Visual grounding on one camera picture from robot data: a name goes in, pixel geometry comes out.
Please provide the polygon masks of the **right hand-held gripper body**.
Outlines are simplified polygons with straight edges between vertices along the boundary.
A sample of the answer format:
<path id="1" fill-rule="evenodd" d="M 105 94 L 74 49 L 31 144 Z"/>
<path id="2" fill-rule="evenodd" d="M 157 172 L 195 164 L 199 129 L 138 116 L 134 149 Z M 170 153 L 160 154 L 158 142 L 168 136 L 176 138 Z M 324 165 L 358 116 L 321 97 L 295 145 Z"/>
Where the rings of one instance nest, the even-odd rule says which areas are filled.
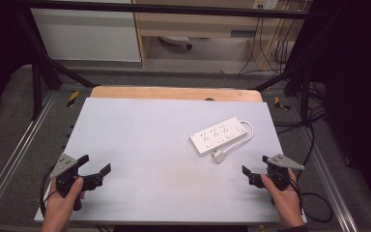
<path id="1" fill-rule="evenodd" d="M 302 164 L 282 154 L 269 157 L 269 163 L 267 163 L 267 165 L 268 176 L 279 190 L 284 190 L 290 184 L 289 168 L 297 170 L 305 169 Z"/>

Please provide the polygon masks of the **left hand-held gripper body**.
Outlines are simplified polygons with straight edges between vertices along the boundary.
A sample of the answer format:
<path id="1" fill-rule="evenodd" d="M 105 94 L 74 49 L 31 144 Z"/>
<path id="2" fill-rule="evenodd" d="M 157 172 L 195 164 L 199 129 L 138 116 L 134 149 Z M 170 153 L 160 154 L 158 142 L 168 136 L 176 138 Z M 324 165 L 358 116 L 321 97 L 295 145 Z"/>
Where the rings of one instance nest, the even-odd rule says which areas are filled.
<path id="1" fill-rule="evenodd" d="M 78 169 L 74 164 L 76 159 L 62 154 L 56 162 L 54 169 L 50 175 L 51 179 L 55 179 L 56 190 L 62 197 L 66 197 L 71 190 L 73 183 L 80 177 Z"/>

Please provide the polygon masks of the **person's right hand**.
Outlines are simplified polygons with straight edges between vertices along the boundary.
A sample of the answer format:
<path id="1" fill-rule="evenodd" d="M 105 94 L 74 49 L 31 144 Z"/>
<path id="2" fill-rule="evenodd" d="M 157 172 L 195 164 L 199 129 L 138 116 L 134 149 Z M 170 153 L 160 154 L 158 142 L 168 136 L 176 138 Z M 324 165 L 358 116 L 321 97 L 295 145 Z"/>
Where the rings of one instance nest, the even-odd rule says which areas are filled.
<path id="1" fill-rule="evenodd" d="M 266 174 L 262 174 L 261 178 L 265 188 L 274 201 L 282 228 L 290 229 L 304 226 L 304 221 L 301 216 L 300 200 L 295 190 L 292 187 L 279 190 Z"/>

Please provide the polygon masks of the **person's left hand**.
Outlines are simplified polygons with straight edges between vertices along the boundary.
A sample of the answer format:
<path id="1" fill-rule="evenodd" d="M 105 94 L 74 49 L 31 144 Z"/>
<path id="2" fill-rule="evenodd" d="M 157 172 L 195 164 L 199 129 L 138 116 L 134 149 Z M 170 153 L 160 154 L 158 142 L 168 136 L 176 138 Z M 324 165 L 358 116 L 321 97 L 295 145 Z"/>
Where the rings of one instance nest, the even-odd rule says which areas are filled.
<path id="1" fill-rule="evenodd" d="M 77 197 L 83 198 L 84 193 L 81 191 L 83 179 L 78 178 L 66 197 L 62 197 L 56 190 L 56 180 L 53 179 L 50 184 L 52 195 L 47 199 L 44 216 L 44 224 L 69 224 L 71 213 L 73 211 L 74 201 Z"/>

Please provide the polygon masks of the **white plug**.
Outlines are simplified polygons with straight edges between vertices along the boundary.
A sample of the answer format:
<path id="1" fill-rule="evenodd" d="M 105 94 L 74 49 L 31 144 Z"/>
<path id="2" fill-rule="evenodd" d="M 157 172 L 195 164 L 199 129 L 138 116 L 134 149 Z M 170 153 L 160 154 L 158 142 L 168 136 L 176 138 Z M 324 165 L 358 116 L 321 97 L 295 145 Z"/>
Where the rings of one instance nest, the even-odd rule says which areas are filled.
<path id="1" fill-rule="evenodd" d="M 225 153 L 221 150 L 218 150 L 214 154 L 212 154 L 212 158 L 217 164 L 220 164 L 225 160 Z"/>

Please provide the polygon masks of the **white power strip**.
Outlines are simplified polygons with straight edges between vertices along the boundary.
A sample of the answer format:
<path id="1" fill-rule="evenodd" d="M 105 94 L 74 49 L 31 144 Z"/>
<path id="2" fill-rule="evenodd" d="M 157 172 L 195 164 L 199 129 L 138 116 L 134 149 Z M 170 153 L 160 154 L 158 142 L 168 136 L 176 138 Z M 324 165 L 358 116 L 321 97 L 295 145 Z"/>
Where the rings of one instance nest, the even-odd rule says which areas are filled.
<path id="1" fill-rule="evenodd" d="M 236 117 L 195 132 L 189 139 L 200 156 L 235 142 L 247 135 L 247 129 Z"/>

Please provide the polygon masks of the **yellow black tape marker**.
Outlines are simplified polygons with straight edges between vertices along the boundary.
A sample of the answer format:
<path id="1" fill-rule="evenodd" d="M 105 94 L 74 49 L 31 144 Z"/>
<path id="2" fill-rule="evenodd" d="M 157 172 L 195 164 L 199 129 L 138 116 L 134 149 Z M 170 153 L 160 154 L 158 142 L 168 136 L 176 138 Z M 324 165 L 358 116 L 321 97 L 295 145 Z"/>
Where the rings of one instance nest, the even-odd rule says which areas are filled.
<path id="1" fill-rule="evenodd" d="M 78 95 L 79 95 L 79 91 L 74 91 L 74 92 L 71 94 L 71 96 L 70 96 L 70 98 L 69 98 L 69 100 L 68 100 L 68 103 L 67 103 L 67 107 L 73 107 L 73 105 L 74 105 L 74 103 L 75 103 L 75 101 L 76 101 Z"/>
<path id="2" fill-rule="evenodd" d="M 284 105 L 281 103 L 279 97 L 274 97 L 274 106 L 277 108 L 282 108 L 284 110 L 291 110 L 291 107 L 289 105 Z"/>

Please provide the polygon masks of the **black metal stand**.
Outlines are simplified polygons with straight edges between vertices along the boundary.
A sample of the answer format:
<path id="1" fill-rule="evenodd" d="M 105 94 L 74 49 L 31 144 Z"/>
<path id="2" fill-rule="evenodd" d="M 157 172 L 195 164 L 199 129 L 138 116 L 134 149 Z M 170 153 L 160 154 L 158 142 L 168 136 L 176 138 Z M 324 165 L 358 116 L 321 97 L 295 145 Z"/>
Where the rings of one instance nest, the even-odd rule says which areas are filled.
<path id="1" fill-rule="evenodd" d="M 12 9 L 16 24 L 22 30 L 28 43 L 29 54 L 32 58 L 32 81 L 33 81 L 33 116 L 35 120 L 43 111 L 43 90 L 42 81 L 45 82 L 49 90 L 59 90 L 63 83 L 57 72 L 65 74 L 72 80 L 82 84 L 85 87 L 97 87 L 82 76 L 67 69 L 57 61 L 53 60 L 47 53 L 39 29 L 33 24 L 33 16 L 29 10 L 22 8 Z"/>
<path id="2" fill-rule="evenodd" d="M 282 80 L 288 80 L 284 88 L 284 94 L 288 97 L 294 96 L 298 91 L 300 95 L 300 119 L 307 126 L 308 120 L 308 104 L 309 104 L 309 84 L 310 72 L 308 64 L 310 62 L 309 55 L 313 52 L 314 43 L 318 41 L 320 25 L 307 19 L 299 32 L 297 40 L 294 44 L 292 53 L 288 59 L 288 63 L 282 73 L 272 79 L 253 87 L 253 90 L 262 92 L 269 87 L 279 83 Z"/>

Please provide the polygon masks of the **wooden table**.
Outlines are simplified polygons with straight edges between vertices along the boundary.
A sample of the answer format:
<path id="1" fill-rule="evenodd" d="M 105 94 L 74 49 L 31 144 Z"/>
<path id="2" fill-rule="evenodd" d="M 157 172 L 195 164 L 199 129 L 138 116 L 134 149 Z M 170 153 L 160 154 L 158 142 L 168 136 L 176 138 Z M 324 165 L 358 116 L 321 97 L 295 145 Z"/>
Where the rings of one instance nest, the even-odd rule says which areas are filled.
<path id="1" fill-rule="evenodd" d="M 262 102 L 258 91 L 227 88 L 177 88 L 140 86 L 98 86 L 91 98 L 151 99 L 151 100 L 196 100 L 213 99 L 220 102 Z"/>

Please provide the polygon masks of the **white cabinet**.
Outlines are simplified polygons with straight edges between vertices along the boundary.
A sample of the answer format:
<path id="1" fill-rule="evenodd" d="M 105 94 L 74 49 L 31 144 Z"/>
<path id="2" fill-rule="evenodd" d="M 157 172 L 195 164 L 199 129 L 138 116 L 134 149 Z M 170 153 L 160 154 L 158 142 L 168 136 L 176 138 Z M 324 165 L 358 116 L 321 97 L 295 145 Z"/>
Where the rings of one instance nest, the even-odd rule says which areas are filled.
<path id="1" fill-rule="evenodd" d="M 141 60 L 133 13 L 32 9 L 55 60 Z"/>

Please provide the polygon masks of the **light wooden desk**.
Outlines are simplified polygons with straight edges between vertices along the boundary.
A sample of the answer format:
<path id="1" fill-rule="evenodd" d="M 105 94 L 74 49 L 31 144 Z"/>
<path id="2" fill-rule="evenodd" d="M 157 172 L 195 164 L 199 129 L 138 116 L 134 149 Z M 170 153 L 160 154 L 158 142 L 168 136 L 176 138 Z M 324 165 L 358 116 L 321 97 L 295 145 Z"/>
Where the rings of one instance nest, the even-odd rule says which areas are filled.
<path id="1" fill-rule="evenodd" d="M 254 0 L 132 0 L 134 4 L 253 9 Z M 304 12 L 308 0 L 278 0 L 275 10 Z M 191 37 L 247 39 L 257 68 L 268 69 L 271 50 L 278 41 L 294 41 L 301 22 L 282 18 L 249 18 L 222 15 L 136 13 L 137 32 L 142 37 Z"/>

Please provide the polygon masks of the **grey chair base with wheel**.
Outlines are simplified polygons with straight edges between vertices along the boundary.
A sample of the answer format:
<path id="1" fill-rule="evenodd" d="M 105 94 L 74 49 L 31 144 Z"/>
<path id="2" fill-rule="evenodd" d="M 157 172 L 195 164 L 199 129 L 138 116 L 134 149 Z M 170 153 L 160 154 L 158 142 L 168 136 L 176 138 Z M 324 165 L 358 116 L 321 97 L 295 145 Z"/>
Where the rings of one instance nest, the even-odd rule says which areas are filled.
<path id="1" fill-rule="evenodd" d="M 188 37 L 160 37 L 166 43 L 184 46 L 186 49 L 192 49 L 192 44 Z"/>

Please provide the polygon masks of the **black metal crossbar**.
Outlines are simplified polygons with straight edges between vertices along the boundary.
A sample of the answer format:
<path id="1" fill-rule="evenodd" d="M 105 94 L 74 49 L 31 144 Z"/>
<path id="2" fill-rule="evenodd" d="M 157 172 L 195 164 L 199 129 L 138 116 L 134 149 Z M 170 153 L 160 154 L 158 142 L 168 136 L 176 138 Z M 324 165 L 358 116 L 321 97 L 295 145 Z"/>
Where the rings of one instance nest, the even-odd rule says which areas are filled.
<path id="1" fill-rule="evenodd" d="M 239 17 L 317 19 L 322 14 L 310 12 L 287 12 L 276 10 L 247 10 L 236 8 L 146 5 L 101 2 L 53 1 L 53 0 L 16 0 L 29 8 L 51 10 L 74 10 L 96 12 L 174 14 L 174 15 L 223 15 Z"/>

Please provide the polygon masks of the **aluminium floor rail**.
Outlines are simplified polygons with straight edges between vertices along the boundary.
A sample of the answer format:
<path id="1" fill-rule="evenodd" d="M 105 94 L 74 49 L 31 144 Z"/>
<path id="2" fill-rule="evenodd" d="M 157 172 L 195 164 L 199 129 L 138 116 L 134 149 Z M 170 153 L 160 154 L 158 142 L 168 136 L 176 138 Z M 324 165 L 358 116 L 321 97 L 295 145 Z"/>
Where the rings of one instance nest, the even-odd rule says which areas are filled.
<path id="1" fill-rule="evenodd" d="M 350 213 L 347 204 L 340 192 L 338 185 L 335 183 L 327 164 L 317 146 L 315 136 L 312 134 L 310 127 L 301 129 L 303 137 L 306 139 L 310 148 L 310 159 L 314 163 L 315 169 L 322 182 L 324 190 L 328 196 L 329 203 L 338 220 L 343 232 L 358 232 L 357 225 Z"/>
<path id="2" fill-rule="evenodd" d="M 25 133 L 17 143 L 14 151 L 11 153 L 10 158 L 6 162 L 3 170 L 0 173 L 0 198 L 2 197 L 6 187 L 8 186 L 11 178 L 13 177 L 17 167 L 19 166 L 24 154 L 28 150 L 31 142 L 33 141 L 37 131 L 41 127 L 41 124 L 49 111 L 54 98 L 57 96 L 57 91 L 50 91 L 43 101 L 43 109 L 38 114 L 37 118 L 32 120 L 28 125 Z"/>

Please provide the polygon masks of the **white wall socket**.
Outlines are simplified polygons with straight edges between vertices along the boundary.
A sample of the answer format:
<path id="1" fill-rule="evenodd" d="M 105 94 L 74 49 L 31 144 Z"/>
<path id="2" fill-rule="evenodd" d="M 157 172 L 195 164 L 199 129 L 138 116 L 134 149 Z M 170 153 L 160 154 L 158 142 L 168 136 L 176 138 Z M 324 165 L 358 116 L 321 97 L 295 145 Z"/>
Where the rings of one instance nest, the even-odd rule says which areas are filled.
<path id="1" fill-rule="evenodd" d="M 278 0 L 254 0 L 253 9 L 274 10 Z"/>

